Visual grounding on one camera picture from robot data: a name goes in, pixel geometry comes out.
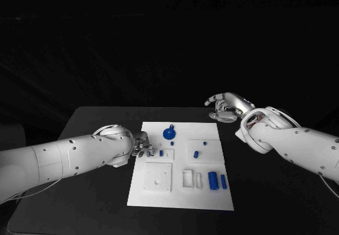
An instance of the robotic hand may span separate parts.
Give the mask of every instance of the robotic hand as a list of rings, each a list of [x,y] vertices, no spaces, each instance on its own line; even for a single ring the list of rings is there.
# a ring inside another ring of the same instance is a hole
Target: robotic hand
[[[319,174],[322,179],[325,176],[339,181],[339,137],[304,128],[282,111],[273,107],[256,108],[234,93],[213,96],[205,106],[213,102],[216,113],[210,117],[226,123],[243,119],[236,135],[257,152],[265,154],[275,148],[286,160]]]
[[[103,127],[93,135],[2,151],[0,204],[38,185],[103,165],[126,165],[130,155],[142,157],[145,152],[155,154],[148,133],[133,135],[120,125]]]

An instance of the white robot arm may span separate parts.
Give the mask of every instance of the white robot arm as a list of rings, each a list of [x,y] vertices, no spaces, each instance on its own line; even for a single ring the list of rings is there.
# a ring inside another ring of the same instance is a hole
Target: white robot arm
[[[256,108],[234,93],[213,96],[205,105],[216,101],[211,118],[226,123],[234,122],[239,117],[243,119],[237,136],[257,152],[265,154],[275,148],[293,164],[339,181],[339,137],[302,128],[282,111],[273,107]]]
[[[28,189],[76,176],[103,165],[120,167],[130,155],[154,155],[148,133],[136,135],[120,125],[80,136],[0,152],[0,204]]]

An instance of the blue object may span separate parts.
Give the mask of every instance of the blue object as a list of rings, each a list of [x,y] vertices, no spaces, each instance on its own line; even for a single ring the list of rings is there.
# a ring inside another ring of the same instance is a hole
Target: blue object
[[[175,138],[175,126],[171,125],[169,128],[164,132],[164,136],[166,140],[172,140]]]
[[[198,155],[200,155],[200,152],[198,152],[198,151],[195,151],[195,155],[194,155],[194,157],[195,157],[195,158],[198,158]]]
[[[214,171],[208,173],[208,181],[210,181],[210,189],[218,190],[220,189],[218,178],[217,178],[217,173]]]
[[[226,181],[226,175],[221,175],[221,184],[223,184],[223,189],[227,189],[227,181]]]

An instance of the dark wall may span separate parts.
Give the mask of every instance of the dark wall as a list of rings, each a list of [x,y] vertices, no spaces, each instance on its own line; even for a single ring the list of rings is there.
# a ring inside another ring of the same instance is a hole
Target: dark wall
[[[81,106],[204,107],[234,92],[339,135],[339,9],[286,2],[3,14],[0,121],[57,138]]]

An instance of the table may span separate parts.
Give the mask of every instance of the table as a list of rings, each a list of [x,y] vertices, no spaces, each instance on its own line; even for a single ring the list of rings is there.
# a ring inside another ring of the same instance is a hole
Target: table
[[[60,139],[91,134],[110,124],[136,132],[143,121],[217,122],[208,117],[213,111],[214,108],[81,107]],[[257,153],[236,136],[240,121],[217,125],[236,211],[129,207],[136,162],[132,157],[128,165],[106,165],[63,179],[25,198],[9,231],[53,235],[334,234],[339,230],[339,200],[319,176],[288,162],[275,150]]]

